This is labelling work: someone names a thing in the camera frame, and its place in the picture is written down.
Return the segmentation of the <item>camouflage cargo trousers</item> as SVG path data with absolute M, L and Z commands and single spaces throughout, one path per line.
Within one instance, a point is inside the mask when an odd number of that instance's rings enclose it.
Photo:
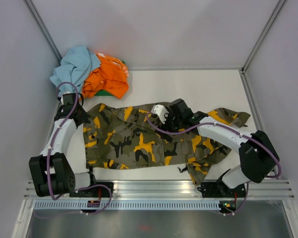
M 86 168 L 141 169 L 185 164 L 194 185 L 200 185 L 212 165 L 224 160 L 231 149 L 190 131 L 167 135 L 156 115 L 147 113 L 153 104 L 113 108 L 97 104 L 83 125 Z

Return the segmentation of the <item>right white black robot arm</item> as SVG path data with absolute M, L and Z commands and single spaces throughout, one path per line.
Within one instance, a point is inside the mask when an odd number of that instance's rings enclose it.
M 234 189 L 247 182 L 261 183 L 271 178 L 270 172 L 277 168 L 274 176 L 281 175 L 280 159 L 268 135 L 258 130 L 255 133 L 242 131 L 215 119 L 207 113 L 194 113 L 182 99 L 169 106 L 155 104 L 148 116 L 157 116 L 158 125 L 152 127 L 164 134 L 180 135 L 194 132 L 223 144 L 239 155 L 240 164 L 222 174 L 217 183 L 217 192 L 229 196 Z

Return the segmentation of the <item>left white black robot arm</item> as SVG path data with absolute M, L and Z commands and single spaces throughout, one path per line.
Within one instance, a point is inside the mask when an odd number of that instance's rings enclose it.
M 39 197 L 57 199 L 79 189 L 88 197 L 98 192 L 91 172 L 74 173 L 66 157 L 70 141 L 77 128 L 88 122 L 88 114 L 79 103 L 79 95 L 64 94 L 54 117 L 54 128 L 40 155 L 29 160 L 35 192 Z

